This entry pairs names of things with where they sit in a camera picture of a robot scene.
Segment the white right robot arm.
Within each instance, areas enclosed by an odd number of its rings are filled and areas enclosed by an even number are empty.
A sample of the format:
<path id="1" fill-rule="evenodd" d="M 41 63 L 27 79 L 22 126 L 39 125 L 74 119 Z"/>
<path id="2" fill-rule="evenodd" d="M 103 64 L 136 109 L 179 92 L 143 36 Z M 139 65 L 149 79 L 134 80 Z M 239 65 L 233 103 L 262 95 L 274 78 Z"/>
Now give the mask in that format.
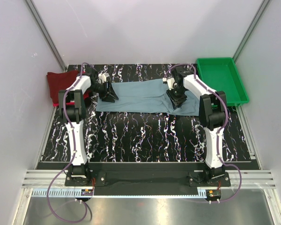
<path id="1" fill-rule="evenodd" d="M 172 66 L 166 72 L 163 82 L 168 85 L 168 95 L 174 109 L 182 107 L 191 91 L 199 100 L 199 121 L 206 133 L 205 169 L 193 180 L 209 186 L 220 185 L 225 180 L 225 166 L 222 159 L 222 137 L 228 122 L 226 94 L 216 91 L 196 75 L 196 68 L 184 69 L 184 64 Z"/>

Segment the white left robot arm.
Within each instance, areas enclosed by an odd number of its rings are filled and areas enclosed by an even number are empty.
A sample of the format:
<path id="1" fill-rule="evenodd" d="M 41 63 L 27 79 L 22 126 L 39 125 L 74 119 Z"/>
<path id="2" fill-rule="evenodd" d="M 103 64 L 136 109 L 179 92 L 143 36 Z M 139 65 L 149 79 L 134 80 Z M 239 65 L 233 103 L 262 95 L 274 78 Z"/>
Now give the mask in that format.
<path id="1" fill-rule="evenodd" d="M 80 72 L 68 88 L 58 92 L 59 116 L 65 123 L 70 144 L 70 162 L 63 169 L 67 186 L 87 186 L 95 181 L 88 166 L 83 138 L 86 118 L 84 94 L 87 91 L 97 93 L 104 102 L 115 103 L 118 100 L 110 75 L 91 67 L 85 73 Z"/>

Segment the light blue t shirt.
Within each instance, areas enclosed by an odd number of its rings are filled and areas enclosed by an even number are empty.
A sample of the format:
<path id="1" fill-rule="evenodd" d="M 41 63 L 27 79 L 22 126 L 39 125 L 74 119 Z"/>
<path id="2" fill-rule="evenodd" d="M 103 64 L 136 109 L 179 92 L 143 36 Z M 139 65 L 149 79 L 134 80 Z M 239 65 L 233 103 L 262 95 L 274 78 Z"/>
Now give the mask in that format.
<path id="1" fill-rule="evenodd" d="M 174 109 L 166 94 L 168 86 L 162 79 L 143 82 L 115 82 L 112 84 L 119 100 L 114 103 L 98 100 L 97 112 L 167 113 L 180 116 L 198 116 L 199 100 L 186 91 L 186 101 Z"/>

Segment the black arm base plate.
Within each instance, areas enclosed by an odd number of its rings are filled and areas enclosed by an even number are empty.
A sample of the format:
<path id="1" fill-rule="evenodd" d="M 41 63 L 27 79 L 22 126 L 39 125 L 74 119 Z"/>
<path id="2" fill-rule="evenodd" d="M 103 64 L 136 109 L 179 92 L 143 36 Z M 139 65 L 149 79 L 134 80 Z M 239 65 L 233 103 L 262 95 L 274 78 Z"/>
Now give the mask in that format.
<path id="1" fill-rule="evenodd" d="M 209 179 L 203 171 L 92 171 L 90 178 L 67 175 L 66 186 L 107 187 L 113 184 L 181 184 L 189 187 L 230 187 L 226 172 L 220 177 Z"/>

